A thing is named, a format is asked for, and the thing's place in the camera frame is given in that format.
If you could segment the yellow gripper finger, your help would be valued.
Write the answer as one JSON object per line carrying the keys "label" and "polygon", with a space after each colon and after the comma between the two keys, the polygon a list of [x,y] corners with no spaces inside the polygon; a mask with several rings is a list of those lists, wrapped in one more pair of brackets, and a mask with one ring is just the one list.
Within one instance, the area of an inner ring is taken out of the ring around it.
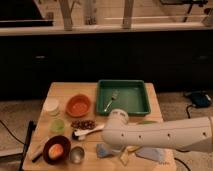
{"label": "yellow gripper finger", "polygon": [[126,166],[129,162],[129,157],[128,157],[128,152],[124,151],[121,153],[121,155],[119,156],[119,159],[121,161],[121,163]]}

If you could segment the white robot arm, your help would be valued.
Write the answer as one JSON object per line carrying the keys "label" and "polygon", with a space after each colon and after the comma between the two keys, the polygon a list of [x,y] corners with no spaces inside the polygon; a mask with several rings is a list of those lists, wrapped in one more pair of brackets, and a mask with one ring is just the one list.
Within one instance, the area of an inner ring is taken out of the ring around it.
{"label": "white robot arm", "polygon": [[213,116],[151,124],[128,121],[128,114],[121,109],[108,115],[102,139],[114,153],[127,146],[213,152]]}

